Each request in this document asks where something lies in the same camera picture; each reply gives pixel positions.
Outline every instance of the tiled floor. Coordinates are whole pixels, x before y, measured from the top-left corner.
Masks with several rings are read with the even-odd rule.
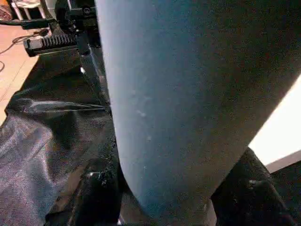
[[[10,46],[14,38],[31,33],[18,26],[0,25],[0,52]],[[27,56],[22,43],[14,45],[0,55],[0,61],[5,64],[5,68],[0,72],[0,125],[6,118],[4,113],[6,105],[13,94],[20,89],[37,60],[38,57]]]

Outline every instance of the black fabric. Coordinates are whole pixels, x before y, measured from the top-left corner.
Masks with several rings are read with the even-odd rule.
[[[44,224],[87,162],[110,155],[114,128],[103,104],[85,82],[77,52],[40,56],[0,127],[0,225]]]
[[[298,225],[298,218],[275,189],[272,176],[250,148],[211,198],[218,226]]]
[[[301,224],[301,161],[272,173],[275,188]]]

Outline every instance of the black cable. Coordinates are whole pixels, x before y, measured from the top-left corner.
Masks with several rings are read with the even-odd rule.
[[[31,35],[24,35],[24,36],[17,37],[17,38],[15,38],[15,39],[12,40],[12,43],[11,43],[11,45],[9,47],[7,47],[5,50],[3,50],[3,51],[0,52],[0,55],[3,54],[3,53],[5,53],[5,52],[7,52],[8,50],[10,50],[17,43],[20,43],[20,42],[22,42],[22,41],[24,41],[24,40],[26,40],[28,38],[35,37],[35,36],[38,36],[38,35],[45,36],[48,32],[49,32],[48,29],[42,29],[42,30],[40,30],[38,32],[34,32]],[[0,69],[0,72],[2,72],[3,69],[5,68],[5,64],[2,61],[0,61],[0,64],[2,64],[2,67]]]
[[[22,42],[24,41],[25,39],[28,39],[28,38],[31,38],[33,36],[37,36],[36,34],[32,34],[32,35],[25,35],[25,36],[20,36],[20,37],[17,37],[15,39],[12,40],[12,43],[9,47],[7,47],[5,50],[1,51],[0,52],[0,55],[7,52],[8,50],[10,50],[14,45],[16,45],[18,42]]]
[[[0,68],[0,72],[2,72],[5,68],[5,64],[2,61],[0,61],[0,64],[2,64],[2,67]]]

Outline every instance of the ribbed black grip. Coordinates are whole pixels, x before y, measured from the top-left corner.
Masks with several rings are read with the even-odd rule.
[[[61,34],[40,39],[43,48],[76,45],[74,35]]]
[[[39,54],[74,49],[77,48],[77,43],[73,34],[60,34],[37,40],[25,40],[24,47],[27,54],[34,57]]]

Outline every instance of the black textured fabric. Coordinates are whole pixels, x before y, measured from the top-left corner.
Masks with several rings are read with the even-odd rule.
[[[40,56],[0,127],[0,225],[44,224],[87,162],[109,154],[115,136],[103,104],[80,73],[77,52]]]

